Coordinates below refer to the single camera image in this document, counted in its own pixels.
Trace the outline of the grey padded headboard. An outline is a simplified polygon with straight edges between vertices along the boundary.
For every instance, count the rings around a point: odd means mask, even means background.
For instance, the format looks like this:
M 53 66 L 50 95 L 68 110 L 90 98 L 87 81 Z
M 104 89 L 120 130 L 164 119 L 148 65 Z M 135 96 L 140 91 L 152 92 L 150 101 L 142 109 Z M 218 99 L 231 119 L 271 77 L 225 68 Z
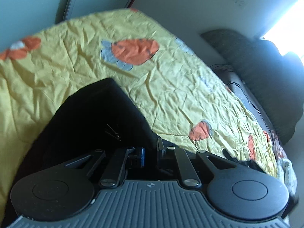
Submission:
M 303 115 L 303 64 L 289 52 L 282 56 L 268 40 L 253 40 L 230 29 L 201 34 L 245 82 L 266 112 L 282 144 L 295 133 Z

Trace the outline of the yellow carrot-print bedspread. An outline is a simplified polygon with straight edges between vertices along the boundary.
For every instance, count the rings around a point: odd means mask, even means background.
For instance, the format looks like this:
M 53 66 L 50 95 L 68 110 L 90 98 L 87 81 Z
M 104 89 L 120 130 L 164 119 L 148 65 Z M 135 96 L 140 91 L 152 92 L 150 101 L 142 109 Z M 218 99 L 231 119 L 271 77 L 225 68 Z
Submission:
M 64 221 L 68 227 L 200 227 L 209 224 L 208 209 L 247 224 L 287 220 L 298 199 L 277 177 L 277 161 L 286 157 L 275 156 L 269 134 L 182 40 L 122 9 L 60 23 L 1 52 L 1 227 L 34 140 L 68 97 L 106 78 L 156 135 L 186 151 L 201 187 L 178 179 L 125 183 L 94 212 Z

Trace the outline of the black pants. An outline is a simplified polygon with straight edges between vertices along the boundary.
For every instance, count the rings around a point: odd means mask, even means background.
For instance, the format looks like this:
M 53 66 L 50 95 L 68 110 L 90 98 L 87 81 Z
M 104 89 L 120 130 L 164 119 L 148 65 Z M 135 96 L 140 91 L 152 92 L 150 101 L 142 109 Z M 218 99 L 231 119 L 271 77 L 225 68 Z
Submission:
M 3 226 L 17 219 L 64 222 L 92 213 L 101 197 L 125 183 L 171 181 L 159 169 L 157 138 L 144 115 L 111 78 L 67 98 L 34 140 L 9 192 Z M 143 148 L 145 165 L 128 171 L 120 186 L 95 186 L 87 172 L 96 151 Z

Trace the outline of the dark striped pillow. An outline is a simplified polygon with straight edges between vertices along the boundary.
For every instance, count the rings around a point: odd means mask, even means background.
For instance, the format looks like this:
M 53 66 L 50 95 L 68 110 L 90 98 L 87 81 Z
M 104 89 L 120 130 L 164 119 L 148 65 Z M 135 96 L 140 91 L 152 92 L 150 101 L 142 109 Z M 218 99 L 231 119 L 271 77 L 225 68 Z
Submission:
M 265 110 L 232 67 L 216 64 L 211 69 L 228 86 L 231 92 L 241 100 L 246 109 L 253 114 L 260 127 L 271 134 L 271 131 L 274 131 L 275 128 Z

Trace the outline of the bright window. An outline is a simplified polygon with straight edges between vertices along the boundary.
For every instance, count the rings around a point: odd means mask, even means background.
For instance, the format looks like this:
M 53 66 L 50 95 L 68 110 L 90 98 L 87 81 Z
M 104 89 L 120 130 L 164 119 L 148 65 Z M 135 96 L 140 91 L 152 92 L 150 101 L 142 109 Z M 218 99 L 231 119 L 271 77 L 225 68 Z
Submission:
M 303 61 L 303 0 L 298 0 L 261 38 L 271 41 L 282 56 L 295 53 Z

